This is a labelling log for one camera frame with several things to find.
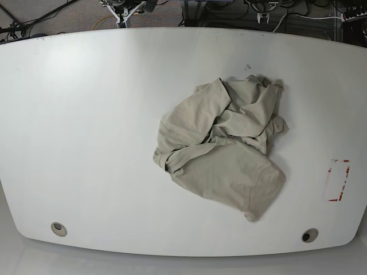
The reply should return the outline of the beige T-shirt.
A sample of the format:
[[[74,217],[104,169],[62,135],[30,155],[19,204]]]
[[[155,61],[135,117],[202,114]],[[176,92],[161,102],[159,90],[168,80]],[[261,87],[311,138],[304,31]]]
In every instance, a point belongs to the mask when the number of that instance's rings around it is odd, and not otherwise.
[[[283,81],[216,79],[161,119],[153,161],[182,188],[258,221],[286,182],[268,142],[287,131],[276,109]]]

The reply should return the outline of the white power strip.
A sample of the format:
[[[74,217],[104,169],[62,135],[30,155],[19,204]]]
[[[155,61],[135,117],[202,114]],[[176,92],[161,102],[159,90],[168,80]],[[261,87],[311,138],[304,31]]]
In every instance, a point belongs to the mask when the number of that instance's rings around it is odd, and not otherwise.
[[[352,22],[366,18],[366,4],[360,6],[348,7],[341,15],[342,22]]]

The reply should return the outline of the red tape rectangle marking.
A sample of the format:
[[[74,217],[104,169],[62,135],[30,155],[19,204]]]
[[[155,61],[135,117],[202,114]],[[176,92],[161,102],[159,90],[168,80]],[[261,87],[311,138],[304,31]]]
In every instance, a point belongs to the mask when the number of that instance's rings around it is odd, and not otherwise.
[[[349,159],[333,159],[327,172],[326,199],[341,201],[350,170]]]

